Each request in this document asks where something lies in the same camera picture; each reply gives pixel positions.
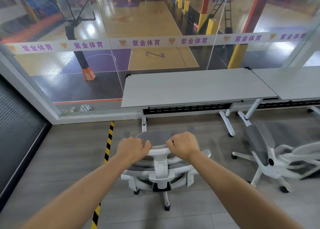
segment white desk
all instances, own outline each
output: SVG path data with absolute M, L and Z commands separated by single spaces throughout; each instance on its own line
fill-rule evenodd
M 252 70 L 281 100 L 320 99 L 320 67 Z
M 143 108 L 182 104 L 238 102 L 277 97 L 252 71 L 223 69 L 131 75 L 126 78 L 122 108 L 140 108 L 142 130 L 146 130 Z M 228 120 L 233 104 L 226 113 L 220 111 L 230 136 Z

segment office chair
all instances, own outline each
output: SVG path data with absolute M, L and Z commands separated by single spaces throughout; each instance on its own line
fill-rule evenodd
M 193 126 L 188 126 L 190 133 L 195 133 Z M 147 140 L 152 144 L 148 155 L 137 163 L 131 165 L 122 175 L 122 180 L 128 180 L 129 188 L 138 195 L 140 190 L 163 192 L 165 210 L 170 210 L 168 191 L 193 184 L 194 175 L 198 172 L 190 163 L 176 157 L 166 145 L 168 139 L 178 134 L 174 130 L 150 130 L 136 136 L 142 138 L 143 145 Z M 123 133 L 123 138 L 128 138 L 129 132 Z M 202 151 L 210 157 L 210 151 Z
M 238 157 L 255 161 L 258 169 L 251 185 L 256 186 L 261 174 L 277 179 L 283 193 L 292 191 L 284 177 L 304 179 L 320 170 L 320 141 L 307 142 L 290 126 L 280 122 L 260 120 L 246 127 L 245 138 L 252 156 L 232 152 Z

